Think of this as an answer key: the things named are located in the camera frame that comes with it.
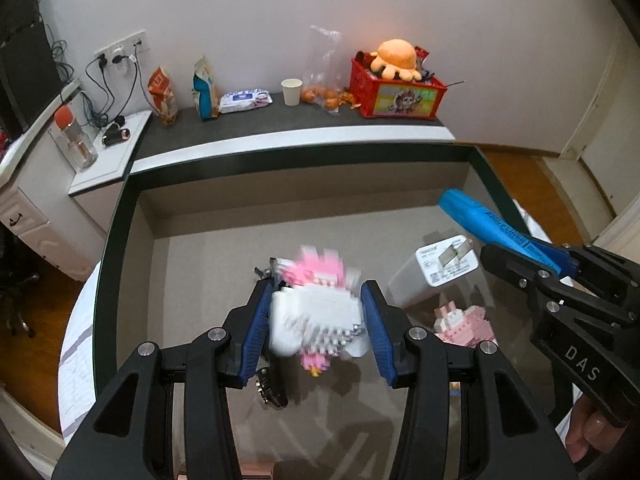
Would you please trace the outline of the person right hand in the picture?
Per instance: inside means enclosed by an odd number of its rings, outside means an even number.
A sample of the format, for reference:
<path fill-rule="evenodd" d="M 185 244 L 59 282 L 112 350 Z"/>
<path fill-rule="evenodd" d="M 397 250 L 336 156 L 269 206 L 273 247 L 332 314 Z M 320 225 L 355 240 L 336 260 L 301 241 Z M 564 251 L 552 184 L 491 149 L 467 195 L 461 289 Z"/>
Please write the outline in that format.
<path fill-rule="evenodd" d="M 577 400 L 570 415 L 570 428 L 565 447 L 573 463 L 582 460 L 590 450 L 611 453 L 625 428 L 611 425 L 604 414 L 584 394 Z"/>

